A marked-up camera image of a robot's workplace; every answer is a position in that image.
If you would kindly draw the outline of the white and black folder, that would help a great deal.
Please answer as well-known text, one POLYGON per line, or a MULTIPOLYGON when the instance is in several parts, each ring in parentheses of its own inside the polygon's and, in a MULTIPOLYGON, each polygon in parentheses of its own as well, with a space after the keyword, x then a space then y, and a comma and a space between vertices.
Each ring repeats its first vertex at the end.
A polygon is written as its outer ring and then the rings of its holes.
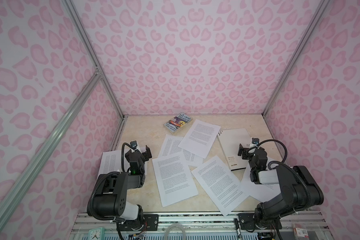
POLYGON ((254 146, 253 139, 245 128, 220 130, 218 139, 231 171, 245 169, 248 159, 242 159, 240 146, 249 149, 254 146))

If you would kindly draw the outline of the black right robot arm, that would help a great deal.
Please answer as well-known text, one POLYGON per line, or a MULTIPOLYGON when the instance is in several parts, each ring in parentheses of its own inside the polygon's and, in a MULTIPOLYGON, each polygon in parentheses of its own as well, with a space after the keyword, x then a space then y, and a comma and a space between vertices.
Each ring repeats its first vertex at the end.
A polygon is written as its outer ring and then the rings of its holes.
POLYGON ((262 147, 268 140, 253 138, 250 146, 239 145, 238 156, 248 161, 241 180, 241 189, 259 201, 253 216, 243 221, 249 232, 273 228, 280 232, 281 218, 305 211, 324 202, 324 194, 305 166, 286 164, 288 150, 284 143, 275 140, 284 150, 281 161, 271 160, 262 147))

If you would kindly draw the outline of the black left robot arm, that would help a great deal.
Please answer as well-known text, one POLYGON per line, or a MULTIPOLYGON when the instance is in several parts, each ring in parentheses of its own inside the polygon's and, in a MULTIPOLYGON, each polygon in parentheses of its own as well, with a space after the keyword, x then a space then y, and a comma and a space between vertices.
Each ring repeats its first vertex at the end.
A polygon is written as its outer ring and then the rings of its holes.
POLYGON ((88 215, 116 223, 119 230, 144 230, 148 223, 143 209, 127 201, 127 192, 143 187, 146 162, 151 158, 150 148, 140 148, 137 141, 123 143, 120 151, 103 153, 98 178, 87 205, 88 215))

